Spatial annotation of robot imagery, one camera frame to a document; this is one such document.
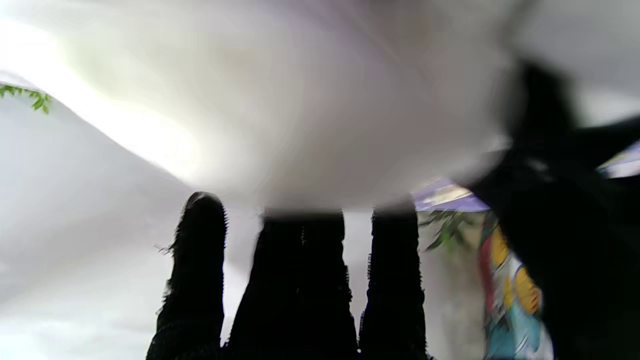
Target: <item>purple surface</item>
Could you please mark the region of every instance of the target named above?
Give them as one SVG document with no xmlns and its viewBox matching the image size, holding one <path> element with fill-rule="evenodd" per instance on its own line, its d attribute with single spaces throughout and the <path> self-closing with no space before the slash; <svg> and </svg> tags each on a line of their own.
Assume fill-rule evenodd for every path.
<svg viewBox="0 0 640 360">
<path fill-rule="evenodd" d="M 616 161 L 613 161 L 611 164 L 607 164 L 605 167 L 605 171 L 612 166 L 630 163 L 634 161 L 640 161 L 640 142 L 631 145 L 625 152 L 624 155 L 620 156 Z M 453 183 L 448 179 L 440 179 L 433 184 L 425 186 L 422 190 L 413 193 L 413 199 L 415 201 L 415 208 L 417 211 L 433 211 L 433 210 L 450 210 L 450 211 L 465 211 L 465 212 L 475 212 L 475 211 L 486 211 L 489 210 L 489 207 L 480 201 L 477 197 L 473 195 L 467 195 L 460 199 L 456 199 L 449 202 L 443 202 L 441 204 L 430 204 L 425 203 L 425 199 L 433 197 L 436 195 L 436 192 L 439 189 L 445 188 L 446 186 L 453 185 Z"/>
</svg>

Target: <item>black fabric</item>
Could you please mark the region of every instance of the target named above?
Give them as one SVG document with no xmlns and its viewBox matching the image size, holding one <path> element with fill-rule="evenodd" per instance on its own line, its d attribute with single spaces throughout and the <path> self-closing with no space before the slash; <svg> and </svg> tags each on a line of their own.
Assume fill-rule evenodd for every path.
<svg viewBox="0 0 640 360">
<path fill-rule="evenodd" d="M 172 245 L 169 292 L 147 360 L 430 359 L 411 200 L 400 212 L 376 211 L 372 219 L 361 353 L 349 312 L 342 213 L 270 213 L 229 341 L 220 348 L 224 210 L 213 197 L 190 198 Z"/>
<path fill-rule="evenodd" d="M 531 64 L 522 79 L 527 104 L 514 144 L 470 189 L 542 289 L 556 356 L 640 359 L 640 179 L 596 169 L 637 140 L 637 121 L 577 129 L 565 81 Z"/>
</svg>

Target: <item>green leaf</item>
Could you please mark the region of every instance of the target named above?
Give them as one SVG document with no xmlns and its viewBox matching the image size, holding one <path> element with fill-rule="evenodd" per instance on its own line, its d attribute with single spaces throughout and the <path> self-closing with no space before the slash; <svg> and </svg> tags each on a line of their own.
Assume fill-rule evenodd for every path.
<svg viewBox="0 0 640 360">
<path fill-rule="evenodd" d="M 456 240 L 456 242 L 460 245 L 468 245 L 465 236 L 462 235 L 462 231 L 460 231 L 460 229 L 455 228 L 453 229 L 453 238 Z"/>
<path fill-rule="evenodd" d="M 33 105 L 31 105 L 31 107 L 34 110 L 37 110 L 37 109 L 40 109 L 42 107 L 42 105 L 44 105 L 44 99 L 40 98 L 36 102 L 34 102 Z"/>
<path fill-rule="evenodd" d="M 429 245 L 426 249 L 426 251 L 430 251 L 433 250 L 435 248 L 437 248 L 438 246 L 440 246 L 440 244 L 442 244 L 442 242 L 444 241 L 444 234 L 440 234 L 437 238 L 436 241 L 434 241 L 433 243 L 431 243 L 431 245 Z"/>
</svg>

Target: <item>black furry leg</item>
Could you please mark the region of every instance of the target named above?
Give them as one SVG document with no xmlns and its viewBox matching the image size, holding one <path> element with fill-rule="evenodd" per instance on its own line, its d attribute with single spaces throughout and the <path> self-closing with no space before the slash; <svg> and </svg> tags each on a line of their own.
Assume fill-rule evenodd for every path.
<svg viewBox="0 0 640 360">
<path fill-rule="evenodd" d="M 267 214 L 226 354 L 234 359 L 356 355 L 341 213 Z"/>
<path fill-rule="evenodd" d="M 427 359 L 424 292 L 413 202 L 375 209 L 369 299 L 360 324 L 365 359 Z"/>
<path fill-rule="evenodd" d="M 147 360 L 170 360 L 206 353 L 218 358 L 222 308 L 225 211 L 205 193 L 185 205 L 173 252 L 173 271 Z"/>
<path fill-rule="evenodd" d="M 300 342 L 328 359 L 352 359 L 358 343 L 349 309 L 351 291 L 342 260 L 342 213 L 304 219 L 300 282 Z"/>
<path fill-rule="evenodd" d="M 298 346 L 301 236 L 298 219 L 264 217 L 249 283 L 226 345 L 233 358 L 255 359 L 266 353 L 292 352 Z"/>
</svg>

